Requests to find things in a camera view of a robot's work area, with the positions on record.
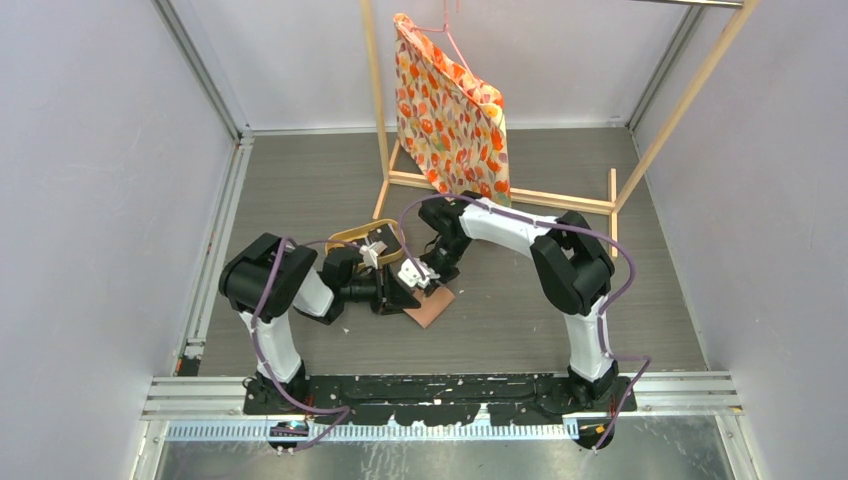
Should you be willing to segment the pink blue card holder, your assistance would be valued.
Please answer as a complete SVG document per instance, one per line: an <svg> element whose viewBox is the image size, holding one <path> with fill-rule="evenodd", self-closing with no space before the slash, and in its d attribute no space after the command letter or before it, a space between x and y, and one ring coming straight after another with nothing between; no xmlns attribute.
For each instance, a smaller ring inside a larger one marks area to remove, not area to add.
<svg viewBox="0 0 848 480"><path fill-rule="evenodd" d="M419 306L405 308L404 312L422 329L427 329L456 299L455 294L444 286L436 288L429 295L421 289L415 289L413 297Z"/></svg>

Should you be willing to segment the yellow oval card tray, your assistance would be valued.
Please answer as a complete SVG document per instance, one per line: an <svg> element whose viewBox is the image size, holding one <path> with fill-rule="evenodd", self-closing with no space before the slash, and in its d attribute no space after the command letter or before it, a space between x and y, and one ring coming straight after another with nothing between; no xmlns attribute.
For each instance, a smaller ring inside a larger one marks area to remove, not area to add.
<svg viewBox="0 0 848 480"><path fill-rule="evenodd" d="M397 233L397 236L400 240L400 245L401 245L401 240L403 239L403 233L402 233L401 228L399 227L398 222L394 219L378 219L378 220L371 221L370 223L367 223L367 224L364 224L364 225L361 225L361 226L358 226L358 227L354 227L354 228L351 228L351 229L343 230L341 232L337 232L337 233L331 235L330 236L331 242L327 243L324 247L325 253L329 254L330 252L332 252L335 249L343 248L347 243L355 244L357 246L362 246L363 244L368 243L368 238L367 238L368 232L371 229L373 229L373 228L375 228L379 225L382 225L382 224L392 224L394 226L395 231ZM400 251L396 252L394 255L391 255L391 256L384 256L384 259L387 260L386 264L390 264L390 263L393 263L393 262L396 262L396 261L402 259L403 257L404 257L404 253L403 253L403 249L401 247Z"/></svg>

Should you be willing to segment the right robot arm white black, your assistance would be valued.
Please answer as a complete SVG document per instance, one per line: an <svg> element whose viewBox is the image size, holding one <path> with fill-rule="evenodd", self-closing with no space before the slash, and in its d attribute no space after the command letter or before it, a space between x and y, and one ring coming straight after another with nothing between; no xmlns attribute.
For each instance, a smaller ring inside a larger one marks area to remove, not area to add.
<svg viewBox="0 0 848 480"><path fill-rule="evenodd" d="M458 263L475 241L531 259L545 298L564 317L570 347L565 391L571 404L591 411L610 398L618 366L604 349L608 337L601 308L615 267L581 214L540 216L466 191L427 197L418 216L436 237L426 253L404 261L403 283L431 295L458 276Z"/></svg>

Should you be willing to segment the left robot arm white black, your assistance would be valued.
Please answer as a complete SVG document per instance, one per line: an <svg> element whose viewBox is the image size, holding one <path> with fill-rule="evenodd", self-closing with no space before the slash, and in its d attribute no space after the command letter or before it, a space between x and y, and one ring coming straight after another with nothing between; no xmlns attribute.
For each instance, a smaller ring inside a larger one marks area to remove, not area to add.
<svg viewBox="0 0 848 480"><path fill-rule="evenodd" d="M264 233L222 270L219 293L247 327L257 359L255 375L243 383L250 414L293 414L307 404L309 380L294 345L290 312L330 325L353 303L368 304L377 315L421 305L390 266L380 265L381 243L330 245L317 269L312 243Z"/></svg>

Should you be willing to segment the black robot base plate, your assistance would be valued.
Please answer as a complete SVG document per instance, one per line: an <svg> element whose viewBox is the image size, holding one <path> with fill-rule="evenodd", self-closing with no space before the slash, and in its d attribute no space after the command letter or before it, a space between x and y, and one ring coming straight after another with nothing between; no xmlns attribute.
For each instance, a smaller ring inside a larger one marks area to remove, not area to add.
<svg viewBox="0 0 848 480"><path fill-rule="evenodd" d="M344 424L384 426L395 422L427 427L471 424L487 414L495 426L548 425L566 414L601 418L637 403L625 393L630 380L618 377L599 399L576 393L570 379L553 374L315 375L290 392L314 408L307 417L329 425L347 407Z"/></svg>

